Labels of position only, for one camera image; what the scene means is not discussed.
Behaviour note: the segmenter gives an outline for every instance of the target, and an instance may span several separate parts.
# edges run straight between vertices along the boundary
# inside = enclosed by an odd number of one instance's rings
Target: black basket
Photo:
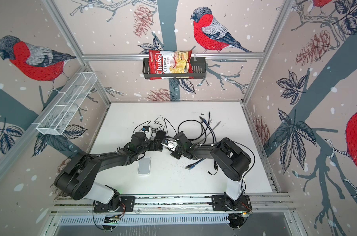
[[[148,64],[148,58],[143,59],[143,74],[145,79],[152,77],[189,77],[189,78],[205,78],[206,76],[206,59],[205,57],[197,57],[195,60],[192,57],[190,64],[192,66],[193,73],[177,73],[177,74],[150,74],[150,66]]]

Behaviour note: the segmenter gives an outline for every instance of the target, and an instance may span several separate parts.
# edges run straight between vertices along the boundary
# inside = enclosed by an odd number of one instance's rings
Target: robotic arm
[[[63,171],[56,177],[54,185],[74,200],[92,199],[107,204],[110,210],[119,205],[119,193],[108,186],[94,182],[98,172],[116,166],[129,165],[138,160],[138,156],[149,150],[152,128],[143,127],[143,132],[136,132],[131,142],[116,152],[103,154],[78,153]],[[242,175],[247,171],[251,158],[232,140],[222,139],[214,144],[192,144],[183,132],[174,136],[174,141],[163,139],[162,144],[172,151],[172,156],[183,155],[197,160],[214,159],[224,174],[229,178],[225,197],[230,209],[236,209],[241,199]]]

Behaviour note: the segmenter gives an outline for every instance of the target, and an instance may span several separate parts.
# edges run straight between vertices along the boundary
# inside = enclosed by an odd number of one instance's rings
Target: red and white chips bag
[[[151,74],[177,74],[177,73],[193,73],[190,65],[190,57],[192,51],[153,51],[149,50],[149,66]],[[150,80],[173,78],[173,77],[152,77]]]

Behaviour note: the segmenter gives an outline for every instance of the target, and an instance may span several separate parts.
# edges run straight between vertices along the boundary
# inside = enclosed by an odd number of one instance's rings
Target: white wire basket
[[[97,81],[95,73],[81,72],[72,85],[63,93],[45,118],[40,122],[37,130],[43,135],[62,135],[72,117],[87,97]]]

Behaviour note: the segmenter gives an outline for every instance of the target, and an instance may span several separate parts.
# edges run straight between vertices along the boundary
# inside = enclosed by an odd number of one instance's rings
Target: white tabletop
[[[271,186],[264,171],[261,159],[252,139],[247,121],[239,102],[153,102],[153,103],[113,103],[105,117],[91,153],[107,153],[123,147],[131,140],[135,127],[144,121],[151,120],[152,128],[158,125],[153,121],[162,115],[177,129],[178,125],[188,119],[200,120],[202,115],[206,120],[211,113],[211,127],[219,121],[220,125],[214,130],[217,141],[224,137],[249,147],[256,156],[256,163],[245,176],[247,193],[271,193]],[[175,132],[167,123],[171,137]],[[186,122],[180,131],[193,139],[200,135],[200,125],[196,122]],[[246,148],[241,147],[247,154],[253,156]],[[191,170],[184,167],[195,161],[181,157],[172,157],[170,151],[163,148],[162,152],[146,152],[151,157],[150,174],[137,174],[138,162],[128,166],[113,167],[101,171],[96,176],[96,182],[117,189],[121,194],[218,194],[226,190],[227,177],[219,170],[214,176],[214,162],[206,159]]]

